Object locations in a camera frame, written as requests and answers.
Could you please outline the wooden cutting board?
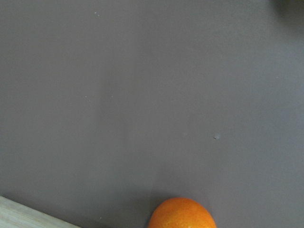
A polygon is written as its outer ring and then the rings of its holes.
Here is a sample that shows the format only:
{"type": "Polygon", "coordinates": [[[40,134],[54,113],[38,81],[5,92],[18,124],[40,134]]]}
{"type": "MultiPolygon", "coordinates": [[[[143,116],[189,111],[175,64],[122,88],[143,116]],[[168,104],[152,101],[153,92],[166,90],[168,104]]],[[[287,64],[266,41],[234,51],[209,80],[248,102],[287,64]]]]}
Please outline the wooden cutting board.
{"type": "Polygon", "coordinates": [[[77,228],[78,226],[0,197],[1,228],[77,228]]]}

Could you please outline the orange fruit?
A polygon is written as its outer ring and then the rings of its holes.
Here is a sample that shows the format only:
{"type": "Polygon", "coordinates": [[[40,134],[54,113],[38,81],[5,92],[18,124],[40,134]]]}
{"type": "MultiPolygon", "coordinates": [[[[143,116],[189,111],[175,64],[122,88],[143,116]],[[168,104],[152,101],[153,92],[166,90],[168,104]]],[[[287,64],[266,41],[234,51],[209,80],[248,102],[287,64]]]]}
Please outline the orange fruit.
{"type": "Polygon", "coordinates": [[[198,202],[182,197],[162,202],[153,212],[149,228],[216,228],[211,214],[198,202]]]}

